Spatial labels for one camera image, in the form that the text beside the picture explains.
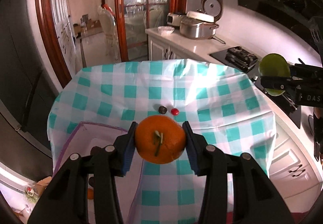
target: red candy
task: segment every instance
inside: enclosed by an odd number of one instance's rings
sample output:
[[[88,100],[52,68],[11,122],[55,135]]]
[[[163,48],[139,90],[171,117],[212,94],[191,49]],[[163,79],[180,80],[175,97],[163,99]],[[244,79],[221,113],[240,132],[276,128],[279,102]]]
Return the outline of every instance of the red candy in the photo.
[[[173,108],[171,110],[171,113],[172,113],[172,115],[176,116],[176,115],[178,115],[180,113],[180,111],[177,108]]]

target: toaster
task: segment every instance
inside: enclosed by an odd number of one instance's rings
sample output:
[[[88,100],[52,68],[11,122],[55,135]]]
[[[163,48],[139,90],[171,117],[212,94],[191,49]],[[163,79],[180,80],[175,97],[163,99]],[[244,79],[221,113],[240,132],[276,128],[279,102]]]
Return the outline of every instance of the toaster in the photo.
[[[180,22],[186,16],[184,13],[169,13],[167,15],[167,24],[173,27],[180,27]]]

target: sliding glass door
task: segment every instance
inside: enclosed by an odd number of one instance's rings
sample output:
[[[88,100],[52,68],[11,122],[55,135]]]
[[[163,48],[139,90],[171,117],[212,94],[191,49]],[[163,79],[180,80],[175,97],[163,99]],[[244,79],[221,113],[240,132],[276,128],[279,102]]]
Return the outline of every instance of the sliding glass door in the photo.
[[[123,0],[123,8],[119,9],[124,17],[129,61],[148,60],[145,29],[166,24],[168,0]]]

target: open lid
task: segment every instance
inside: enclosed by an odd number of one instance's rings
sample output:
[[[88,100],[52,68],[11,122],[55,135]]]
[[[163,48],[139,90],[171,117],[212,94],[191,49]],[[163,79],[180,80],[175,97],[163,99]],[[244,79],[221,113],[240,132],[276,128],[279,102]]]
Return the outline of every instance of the open lid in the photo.
[[[214,16],[214,22],[221,18],[223,0],[201,0],[201,5],[204,13]]]

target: stainless steel pot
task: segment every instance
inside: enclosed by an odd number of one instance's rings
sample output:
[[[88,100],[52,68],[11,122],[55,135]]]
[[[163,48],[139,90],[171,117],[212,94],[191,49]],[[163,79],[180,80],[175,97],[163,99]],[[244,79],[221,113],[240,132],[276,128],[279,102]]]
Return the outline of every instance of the stainless steel pot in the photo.
[[[180,22],[180,34],[189,39],[211,39],[218,27],[216,23],[185,17]]]

